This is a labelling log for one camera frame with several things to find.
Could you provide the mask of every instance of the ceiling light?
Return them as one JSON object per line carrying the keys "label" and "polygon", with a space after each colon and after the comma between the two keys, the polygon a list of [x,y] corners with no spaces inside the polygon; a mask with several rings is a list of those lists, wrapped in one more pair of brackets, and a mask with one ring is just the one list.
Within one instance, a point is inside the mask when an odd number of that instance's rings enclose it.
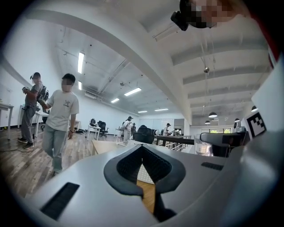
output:
{"label": "ceiling light", "polygon": [[155,111],[163,111],[163,110],[168,110],[168,109],[159,109],[159,110],[155,110]]}
{"label": "ceiling light", "polygon": [[78,57],[78,72],[82,73],[82,68],[83,68],[83,60],[84,60],[84,54],[83,53],[79,53],[79,57]]}
{"label": "ceiling light", "polygon": [[111,103],[115,103],[117,101],[119,101],[119,98],[116,98],[116,99],[112,100]]}
{"label": "ceiling light", "polygon": [[252,112],[258,111],[258,109],[256,108],[256,106],[252,107]]}
{"label": "ceiling light", "polygon": [[79,88],[79,90],[82,90],[82,82],[81,81],[78,82],[78,88]]}
{"label": "ceiling light", "polygon": [[141,88],[140,88],[140,87],[138,87],[138,88],[136,88],[136,89],[134,89],[134,90],[132,90],[132,91],[130,91],[130,92],[127,92],[127,93],[124,94],[124,95],[125,95],[125,96],[129,96],[129,95],[134,94],[134,93],[139,92],[139,91],[141,91]]}
{"label": "ceiling light", "polygon": [[217,117],[217,114],[216,114],[215,112],[211,112],[211,113],[209,114],[209,117],[210,117],[210,118]]}

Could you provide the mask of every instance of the gray shirt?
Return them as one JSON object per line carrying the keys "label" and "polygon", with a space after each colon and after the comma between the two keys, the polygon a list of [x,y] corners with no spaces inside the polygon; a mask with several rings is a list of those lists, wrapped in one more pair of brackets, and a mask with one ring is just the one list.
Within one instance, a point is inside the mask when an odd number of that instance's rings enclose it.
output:
{"label": "gray shirt", "polygon": [[[32,89],[31,92],[35,93],[38,92],[38,96],[41,92],[41,90],[43,89],[43,83],[42,82],[38,82],[37,84],[35,84]],[[26,95],[26,99],[25,99],[25,106],[36,106],[36,98],[35,99],[30,99],[27,95]]]}

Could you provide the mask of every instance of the railing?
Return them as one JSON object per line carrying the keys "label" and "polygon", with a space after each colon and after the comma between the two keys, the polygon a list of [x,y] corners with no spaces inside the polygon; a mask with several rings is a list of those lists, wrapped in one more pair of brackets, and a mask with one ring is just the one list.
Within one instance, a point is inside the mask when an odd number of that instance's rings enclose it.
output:
{"label": "railing", "polygon": [[156,145],[175,151],[182,151],[188,145],[194,145],[194,140],[191,139],[191,136],[157,136]]}

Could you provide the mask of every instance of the wooden floor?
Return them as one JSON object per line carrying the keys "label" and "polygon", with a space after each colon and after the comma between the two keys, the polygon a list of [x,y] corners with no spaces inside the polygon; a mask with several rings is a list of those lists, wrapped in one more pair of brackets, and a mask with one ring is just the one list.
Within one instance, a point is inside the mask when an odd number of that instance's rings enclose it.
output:
{"label": "wooden floor", "polygon": [[[8,186],[18,195],[26,198],[51,179],[53,167],[52,159],[42,149],[43,132],[40,128],[38,137],[35,138],[35,148],[29,153],[27,153],[29,150],[23,149],[24,144],[17,141],[20,136],[20,129],[11,129],[11,139],[8,141],[7,130],[0,132],[0,170]],[[115,141],[112,135],[107,138],[100,137],[99,140]],[[23,153],[20,151],[2,152],[13,149],[19,149]],[[90,156],[91,151],[91,139],[86,141],[84,135],[75,134],[72,140],[67,141],[66,149],[62,154],[63,170],[78,160]],[[143,203],[149,211],[153,212],[155,186],[141,181],[138,181],[137,185],[143,188]]]}

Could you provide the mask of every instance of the dark pants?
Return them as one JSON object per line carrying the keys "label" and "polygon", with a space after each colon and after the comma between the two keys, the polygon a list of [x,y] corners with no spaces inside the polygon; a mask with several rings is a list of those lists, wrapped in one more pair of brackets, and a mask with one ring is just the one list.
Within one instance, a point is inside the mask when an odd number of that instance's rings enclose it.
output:
{"label": "dark pants", "polygon": [[32,143],[32,117],[36,113],[36,106],[27,106],[22,119],[22,138]]}

